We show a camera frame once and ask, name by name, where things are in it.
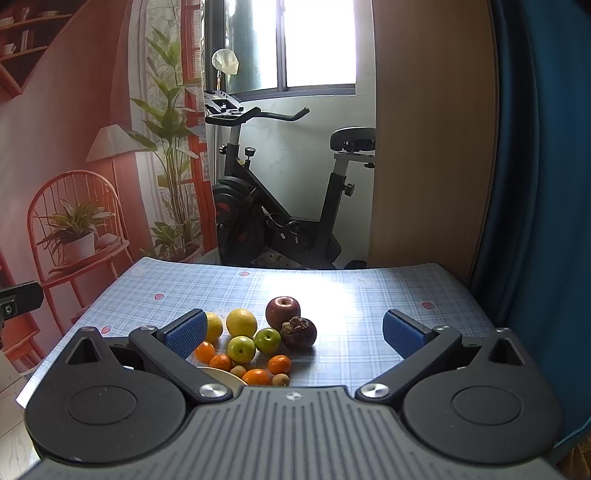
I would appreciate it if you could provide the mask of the red apple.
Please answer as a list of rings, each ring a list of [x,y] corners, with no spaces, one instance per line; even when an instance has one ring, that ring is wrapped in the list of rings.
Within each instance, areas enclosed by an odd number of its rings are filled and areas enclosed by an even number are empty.
[[[280,331],[283,323],[301,315],[301,306],[297,299],[290,296],[278,296],[266,305],[266,321],[274,330]]]

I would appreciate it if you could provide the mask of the beige round plate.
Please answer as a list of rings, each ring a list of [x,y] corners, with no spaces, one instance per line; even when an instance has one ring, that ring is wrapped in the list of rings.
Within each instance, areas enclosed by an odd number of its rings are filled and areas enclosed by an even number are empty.
[[[238,395],[242,387],[245,387],[246,385],[242,378],[239,378],[238,376],[235,376],[231,374],[231,372],[225,370],[211,367],[199,367],[199,370],[208,376],[209,382],[221,384],[228,388],[228,390],[232,392],[233,397]]]

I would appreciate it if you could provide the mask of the orange mandarin front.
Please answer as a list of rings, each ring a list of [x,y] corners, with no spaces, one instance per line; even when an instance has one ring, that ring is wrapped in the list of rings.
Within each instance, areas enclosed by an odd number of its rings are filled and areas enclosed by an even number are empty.
[[[270,385],[270,373],[264,369],[250,369],[242,375],[242,381],[249,386]]]

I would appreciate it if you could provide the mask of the wooden wardrobe panel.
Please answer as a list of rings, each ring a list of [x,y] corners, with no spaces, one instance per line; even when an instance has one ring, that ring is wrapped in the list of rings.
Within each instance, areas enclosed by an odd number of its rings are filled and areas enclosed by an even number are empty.
[[[473,268],[496,155],[486,1],[377,1],[377,157],[370,264]]]

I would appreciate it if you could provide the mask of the dark purple mangosteen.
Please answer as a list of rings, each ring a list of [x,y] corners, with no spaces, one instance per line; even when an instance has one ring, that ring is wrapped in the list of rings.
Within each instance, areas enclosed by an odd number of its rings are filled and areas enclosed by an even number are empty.
[[[280,336],[290,350],[308,350],[314,346],[318,330],[310,319],[294,316],[281,325]]]

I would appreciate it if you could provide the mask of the left yellow lemon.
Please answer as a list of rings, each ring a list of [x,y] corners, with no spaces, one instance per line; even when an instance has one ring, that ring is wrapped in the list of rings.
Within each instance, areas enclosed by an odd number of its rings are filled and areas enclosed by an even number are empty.
[[[223,323],[221,318],[214,312],[207,312],[207,329],[205,340],[209,343],[215,343],[223,333]]]

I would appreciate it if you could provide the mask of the dark blue curtain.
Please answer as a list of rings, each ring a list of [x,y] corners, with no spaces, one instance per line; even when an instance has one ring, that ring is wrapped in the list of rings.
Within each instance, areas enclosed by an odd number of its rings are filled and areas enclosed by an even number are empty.
[[[590,5],[495,1],[495,169],[469,287],[558,398],[559,455],[590,432]]]

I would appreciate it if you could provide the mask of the window with dark frame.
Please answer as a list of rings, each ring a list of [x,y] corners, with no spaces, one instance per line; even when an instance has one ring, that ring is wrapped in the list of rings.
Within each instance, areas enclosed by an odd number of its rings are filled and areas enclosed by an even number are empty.
[[[242,101],[356,93],[354,1],[206,1],[205,89]],[[237,75],[211,64],[235,51]]]

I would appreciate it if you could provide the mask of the blue plaid tablecloth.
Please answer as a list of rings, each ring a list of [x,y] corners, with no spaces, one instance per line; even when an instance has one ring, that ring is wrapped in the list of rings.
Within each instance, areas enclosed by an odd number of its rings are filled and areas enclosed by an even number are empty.
[[[142,258],[111,284],[76,323],[123,337],[164,326],[193,308],[225,317],[245,308],[266,327],[266,304],[287,295],[318,329],[311,352],[291,354],[297,386],[363,383],[401,361],[383,338],[383,316],[397,309],[418,322],[449,325],[466,336],[493,325],[469,291],[436,263],[360,270],[270,270]]]

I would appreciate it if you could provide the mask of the brown longan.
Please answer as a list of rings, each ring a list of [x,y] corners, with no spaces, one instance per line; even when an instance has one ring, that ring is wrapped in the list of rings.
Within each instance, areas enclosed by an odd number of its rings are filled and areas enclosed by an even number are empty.
[[[284,373],[273,375],[273,378],[271,379],[271,385],[276,387],[287,387],[290,385],[290,376]]]
[[[246,369],[242,365],[235,365],[229,370],[229,372],[238,378],[242,378],[246,373]]]

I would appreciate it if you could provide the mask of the right yellow lemon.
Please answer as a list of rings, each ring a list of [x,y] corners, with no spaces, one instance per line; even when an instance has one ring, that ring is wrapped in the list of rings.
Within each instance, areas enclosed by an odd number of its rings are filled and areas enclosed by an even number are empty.
[[[256,316],[245,308],[236,308],[226,316],[226,328],[231,338],[238,336],[252,338],[257,331]]]

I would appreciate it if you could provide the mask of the printed room backdrop poster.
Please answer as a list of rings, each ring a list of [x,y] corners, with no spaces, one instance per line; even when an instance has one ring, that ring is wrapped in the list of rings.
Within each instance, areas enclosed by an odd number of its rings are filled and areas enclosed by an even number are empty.
[[[215,248],[199,1],[1,5],[1,283],[44,300],[2,352],[35,368],[137,260]]]

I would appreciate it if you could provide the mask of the white cloth on pole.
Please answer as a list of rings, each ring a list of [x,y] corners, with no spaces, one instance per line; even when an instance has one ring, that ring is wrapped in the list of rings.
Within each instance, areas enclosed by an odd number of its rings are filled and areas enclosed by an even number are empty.
[[[238,57],[235,51],[228,48],[218,49],[211,56],[211,64],[217,72],[224,75],[237,75],[239,69]]]

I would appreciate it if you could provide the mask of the orange mandarin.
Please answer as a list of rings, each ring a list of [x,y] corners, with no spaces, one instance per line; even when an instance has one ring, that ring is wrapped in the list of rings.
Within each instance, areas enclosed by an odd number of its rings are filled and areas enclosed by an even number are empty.
[[[223,371],[230,371],[232,369],[232,361],[228,355],[216,354],[211,358],[208,366]]]
[[[242,381],[249,386],[270,385],[270,373],[264,369],[250,369],[242,375]]]
[[[273,375],[290,373],[291,361],[286,355],[276,355],[267,362],[267,368]]]
[[[200,362],[208,365],[211,363],[211,359],[216,355],[214,345],[211,342],[201,342],[194,350],[195,358]]]

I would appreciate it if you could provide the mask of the green apple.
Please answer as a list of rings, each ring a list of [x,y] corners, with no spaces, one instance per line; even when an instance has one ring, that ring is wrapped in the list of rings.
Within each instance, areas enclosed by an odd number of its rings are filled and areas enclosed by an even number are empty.
[[[235,336],[228,341],[226,354],[236,364],[246,365],[256,356],[256,344],[247,336]]]
[[[253,338],[257,350],[267,356],[273,356],[280,350],[280,332],[273,328],[264,328],[256,332]]]

